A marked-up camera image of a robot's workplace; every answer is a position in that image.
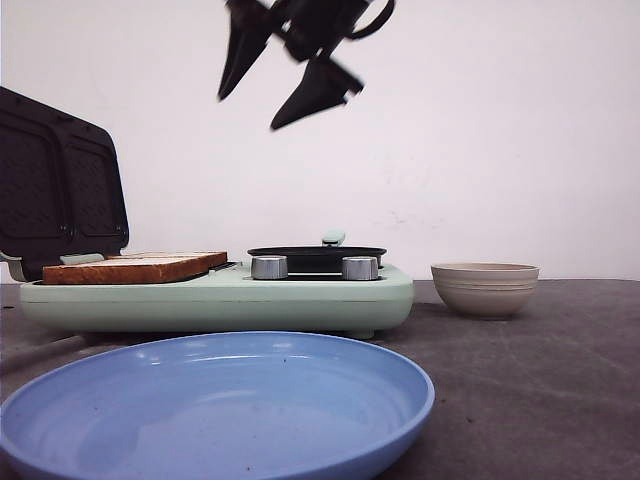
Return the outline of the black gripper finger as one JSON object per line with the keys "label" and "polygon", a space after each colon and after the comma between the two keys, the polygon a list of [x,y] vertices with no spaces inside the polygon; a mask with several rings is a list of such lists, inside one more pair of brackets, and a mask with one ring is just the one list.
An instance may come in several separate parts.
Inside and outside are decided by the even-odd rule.
{"label": "black gripper finger", "polygon": [[260,1],[231,0],[227,57],[218,89],[220,101],[227,98],[253,66],[272,34],[270,11]]}
{"label": "black gripper finger", "polygon": [[307,116],[347,103],[346,94],[360,93],[364,84],[327,57],[308,61],[299,85],[276,112],[270,128],[278,130]]}

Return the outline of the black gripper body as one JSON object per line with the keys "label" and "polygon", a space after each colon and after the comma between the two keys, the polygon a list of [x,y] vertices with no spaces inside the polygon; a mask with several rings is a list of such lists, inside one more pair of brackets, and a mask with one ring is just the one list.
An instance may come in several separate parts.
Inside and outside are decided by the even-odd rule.
{"label": "black gripper body", "polygon": [[355,29],[371,1],[274,1],[269,7],[281,28],[284,47],[298,61],[330,55],[344,39],[363,36]]}

